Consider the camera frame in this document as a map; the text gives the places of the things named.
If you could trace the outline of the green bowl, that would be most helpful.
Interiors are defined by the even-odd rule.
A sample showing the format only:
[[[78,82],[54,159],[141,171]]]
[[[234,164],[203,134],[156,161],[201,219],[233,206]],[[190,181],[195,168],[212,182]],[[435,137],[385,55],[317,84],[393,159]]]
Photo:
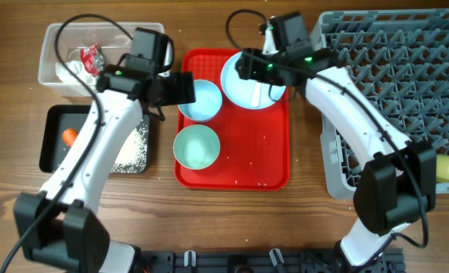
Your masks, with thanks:
[[[174,158],[190,170],[202,170],[211,166],[220,151],[221,143],[217,133],[202,124],[185,127],[174,139]]]

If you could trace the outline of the white rice pile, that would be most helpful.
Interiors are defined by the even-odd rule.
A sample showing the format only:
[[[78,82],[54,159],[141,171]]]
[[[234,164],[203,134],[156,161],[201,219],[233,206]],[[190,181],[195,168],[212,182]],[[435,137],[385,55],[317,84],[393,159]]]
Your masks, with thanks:
[[[113,174],[141,174],[147,168],[149,117],[144,115],[130,133],[111,170]]]

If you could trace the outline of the orange carrot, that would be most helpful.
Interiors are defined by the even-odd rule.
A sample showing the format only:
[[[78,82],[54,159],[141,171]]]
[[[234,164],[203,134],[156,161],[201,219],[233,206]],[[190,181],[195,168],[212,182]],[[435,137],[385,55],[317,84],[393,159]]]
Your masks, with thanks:
[[[74,128],[68,128],[62,133],[62,139],[64,143],[72,147],[76,138],[78,137],[78,132]]]

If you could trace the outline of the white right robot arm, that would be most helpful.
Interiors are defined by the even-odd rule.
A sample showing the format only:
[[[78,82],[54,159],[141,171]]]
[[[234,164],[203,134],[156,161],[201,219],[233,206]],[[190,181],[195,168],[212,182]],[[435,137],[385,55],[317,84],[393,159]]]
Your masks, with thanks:
[[[427,213],[436,202],[436,152],[414,142],[359,91],[338,56],[315,49],[298,12],[264,18],[261,49],[245,48],[236,64],[243,80],[289,86],[334,125],[362,169],[353,195],[357,213],[350,232],[334,246],[329,268],[358,272],[382,263],[403,230],[420,221],[429,242]]]

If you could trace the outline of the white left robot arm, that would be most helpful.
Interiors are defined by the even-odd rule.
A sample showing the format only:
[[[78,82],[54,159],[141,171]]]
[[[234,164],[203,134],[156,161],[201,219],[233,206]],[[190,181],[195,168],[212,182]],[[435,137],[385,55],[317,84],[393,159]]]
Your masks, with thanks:
[[[39,193],[21,193],[14,205],[20,239],[32,262],[69,272],[134,272],[137,246],[111,240],[96,214],[118,153],[144,115],[159,120],[162,107],[195,102],[190,72],[172,73],[174,43],[164,33],[138,28],[124,65],[110,64],[91,90],[90,112],[57,171]]]

